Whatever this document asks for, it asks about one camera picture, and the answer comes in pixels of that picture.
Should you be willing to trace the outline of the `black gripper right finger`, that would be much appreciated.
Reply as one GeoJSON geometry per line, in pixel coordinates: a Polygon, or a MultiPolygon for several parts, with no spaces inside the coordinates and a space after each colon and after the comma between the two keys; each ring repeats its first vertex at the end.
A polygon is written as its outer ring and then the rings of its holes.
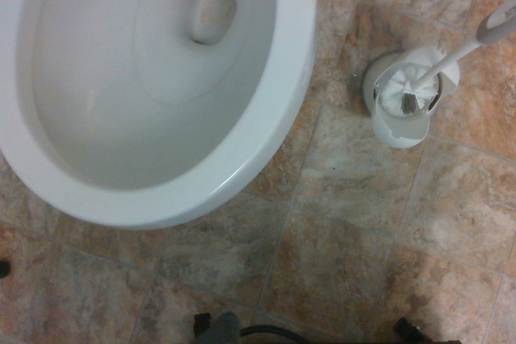
{"type": "Polygon", "coordinates": [[[400,318],[393,326],[393,331],[405,343],[429,344],[437,343],[424,334],[416,325],[411,324],[405,317],[400,318]]]}

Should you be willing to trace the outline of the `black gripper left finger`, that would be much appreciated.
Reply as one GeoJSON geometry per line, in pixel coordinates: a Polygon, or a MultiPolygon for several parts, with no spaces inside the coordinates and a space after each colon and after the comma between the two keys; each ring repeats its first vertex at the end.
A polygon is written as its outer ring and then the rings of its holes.
{"type": "Polygon", "coordinates": [[[214,323],[209,313],[194,316],[193,343],[240,343],[241,324],[233,312],[222,313],[214,323]]]}

